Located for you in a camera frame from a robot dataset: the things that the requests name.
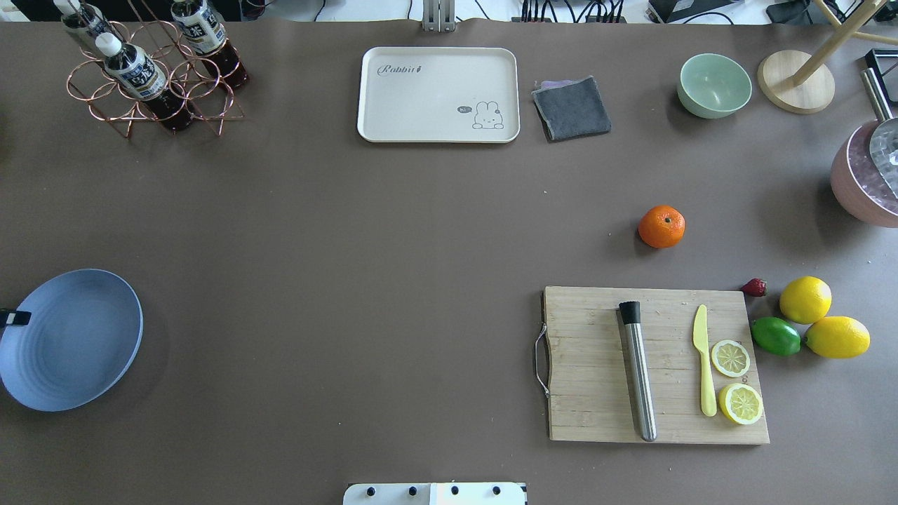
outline pink bowl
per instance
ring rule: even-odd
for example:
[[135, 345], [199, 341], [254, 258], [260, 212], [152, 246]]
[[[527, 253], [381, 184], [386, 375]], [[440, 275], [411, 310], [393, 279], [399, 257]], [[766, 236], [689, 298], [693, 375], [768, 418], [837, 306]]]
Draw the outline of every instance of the pink bowl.
[[878, 123], [856, 129], [832, 161], [830, 184], [849, 213], [871, 225], [898, 228], [898, 198], [870, 158], [870, 136]]

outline black muddler tip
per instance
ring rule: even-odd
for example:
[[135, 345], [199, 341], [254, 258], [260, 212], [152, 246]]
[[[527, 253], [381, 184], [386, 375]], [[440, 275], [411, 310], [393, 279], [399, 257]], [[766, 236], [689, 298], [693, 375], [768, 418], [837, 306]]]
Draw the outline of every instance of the black muddler tip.
[[619, 307], [624, 324], [639, 324], [639, 302], [623, 302]]

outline wooden cutting board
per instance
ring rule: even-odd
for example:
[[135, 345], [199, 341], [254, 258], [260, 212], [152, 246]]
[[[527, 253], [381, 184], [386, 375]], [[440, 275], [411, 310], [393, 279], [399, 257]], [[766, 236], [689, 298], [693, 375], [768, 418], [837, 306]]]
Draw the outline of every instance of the wooden cutting board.
[[743, 382], [762, 394], [752, 335], [741, 291], [547, 287], [543, 296], [549, 346], [549, 438], [593, 442], [639, 442], [630, 406], [618, 304], [639, 301], [649, 368], [657, 443], [769, 444], [766, 413], [752, 425], [735, 424], [718, 409], [701, 413], [699, 353], [692, 347], [692, 320], [708, 306], [709, 349], [722, 340], [740, 342], [751, 367], [739, 378], [717, 372], [714, 390]]

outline dark glass bottle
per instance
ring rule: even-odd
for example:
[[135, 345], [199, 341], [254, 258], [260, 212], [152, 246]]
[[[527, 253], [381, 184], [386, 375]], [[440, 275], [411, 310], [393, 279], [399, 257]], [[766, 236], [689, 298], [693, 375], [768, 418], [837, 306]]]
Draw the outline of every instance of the dark glass bottle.
[[62, 13], [61, 21], [66, 31], [84, 52], [91, 55], [96, 53], [94, 40], [101, 33], [116, 35], [106, 16], [93, 5], [82, 4], [79, 0], [53, 0], [53, 3]]
[[97, 49], [106, 56], [106, 73], [143, 102], [164, 127], [181, 130], [193, 121], [193, 104], [172, 93], [167, 76], [143, 49], [110, 33], [97, 37]]
[[[207, 0], [174, 0], [172, 19], [197, 55], [204, 58], [203, 65], [212, 76], [217, 74], [217, 66], [222, 79], [232, 88], [239, 88], [250, 79], [225, 34], [224, 25]], [[207, 59], [216, 66], [210, 65]]]

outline bottle label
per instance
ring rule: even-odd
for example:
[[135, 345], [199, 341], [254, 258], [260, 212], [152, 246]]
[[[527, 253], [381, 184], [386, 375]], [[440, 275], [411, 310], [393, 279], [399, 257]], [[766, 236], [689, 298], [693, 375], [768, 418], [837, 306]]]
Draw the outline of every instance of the bottle label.
[[141, 48], [137, 49], [137, 58], [134, 63], [124, 70], [110, 70], [106, 72], [115, 77], [122, 83], [122, 86], [128, 91], [128, 94], [138, 100], [149, 100], [161, 93], [168, 82], [168, 79], [159, 71], [151, 58]]
[[225, 43], [225, 27], [218, 21], [216, 13], [203, 0], [199, 10], [189, 16], [173, 15], [175, 23], [187, 42], [199, 55], [209, 54]]
[[82, 47], [82, 49], [91, 54], [100, 54], [97, 51], [97, 46], [94, 43], [94, 39], [96, 39], [97, 36], [99, 36], [101, 33], [114, 32], [112, 31], [112, 27], [110, 26], [109, 22], [106, 21], [106, 17], [103, 16], [102, 12], [100, 12], [100, 9], [94, 7], [93, 13], [94, 16], [87, 23], [87, 26], [81, 28], [69, 28], [68, 26], [63, 26], [65, 27], [68, 34], [71, 35], [73, 39], [75, 39], [75, 42], [77, 42], [78, 45]]

